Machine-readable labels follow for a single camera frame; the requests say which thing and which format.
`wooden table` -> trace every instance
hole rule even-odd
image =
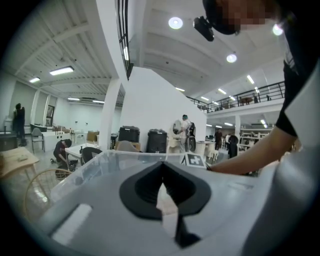
[[[12,150],[1,152],[3,156],[3,168],[0,170],[0,179],[8,178],[20,171],[25,170],[27,178],[30,180],[26,169],[31,168],[36,175],[35,163],[39,159],[30,153],[25,147],[18,147]],[[19,158],[26,155],[27,159],[18,161]]]

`white wall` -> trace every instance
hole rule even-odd
[[[4,129],[4,121],[9,115],[12,95],[14,94],[16,78],[0,70],[0,130]]]
[[[180,91],[151,69],[134,67],[125,91],[120,126],[140,129],[141,151],[146,151],[148,131],[169,132],[172,123],[186,114],[195,124],[196,140],[206,137],[207,117]]]

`ceiling beam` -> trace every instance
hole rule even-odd
[[[199,72],[201,72],[202,74],[205,74],[206,76],[210,76],[211,72],[208,70],[205,70],[204,68],[201,68],[197,65],[194,65],[193,63],[191,63],[188,60],[182,59],[180,57],[177,56],[173,56],[172,54],[169,53],[165,53],[163,51],[159,51],[159,50],[153,50],[153,49],[146,49],[145,50],[146,54],[150,54],[150,55],[155,55],[155,56],[159,56],[159,57],[163,57],[178,63],[181,63],[182,65],[188,66],[189,68],[192,68],[194,70],[197,70]]]
[[[43,51],[45,51],[46,49],[55,46],[56,43],[61,42],[69,37],[72,37],[74,35],[77,35],[79,33],[83,33],[85,31],[89,30],[89,24],[83,23],[81,25],[78,26],[74,26],[71,29],[68,29],[66,31],[64,31],[61,34],[58,34],[54,37],[52,37],[48,42],[46,42],[45,44],[43,44],[42,46],[40,46],[38,49],[36,49],[17,69],[17,71],[15,72],[15,75],[17,75],[30,61],[32,61],[34,58],[36,58],[39,54],[41,54]]]
[[[192,40],[186,39],[184,37],[178,36],[178,35],[174,35],[172,33],[166,32],[166,31],[162,31],[161,29],[155,28],[155,27],[151,27],[148,29],[148,33],[149,34],[154,34],[157,36],[161,36],[161,37],[166,37],[175,41],[178,41],[182,44],[185,44],[191,48],[196,49],[197,51],[201,52],[202,54],[204,54],[205,56],[209,57],[210,59],[212,59],[216,64],[218,64],[220,67],[224,64],[224,62],[222,62],[216,55],[214,55],[209,49],[206,49],[205,47],[199,45],[198,43],[193,42]]]

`desk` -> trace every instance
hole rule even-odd
[[[70,133],[63,131],[46,131],[43,132],[44,150],[51,151],[56,148],[56,144],[61,140],[70,139]]]
[[[71,155],[74,158],[79,159],[81,162],[81,165],[82,165],[82,154],[80,153],[81,147],[82,147],[82,149],[87,148],[87,147],[96,148],[96,149],[100,148],[100,146],[98,146],[98,145],[93,145],[93,144],[88,144],[88,143],[77,145],[77,146],[72,146],[72,147],[67,147],[65,149],[65,156],[66,156],[66,164],[68,166],[68,170],[69,170],[68,155]]]
[[[1,179],[8,178],[17,172],[25,170],[25,174],[30,180],[26,171],[28,168],[31,168],[33,174],[36,175],[35,163],[39,162],[39,159],[30,153],[25,147],[3,151],[1,154],[3,155],[3,168],[0,170]],[[18,161],[22,155],[26,155],[27,159]]]

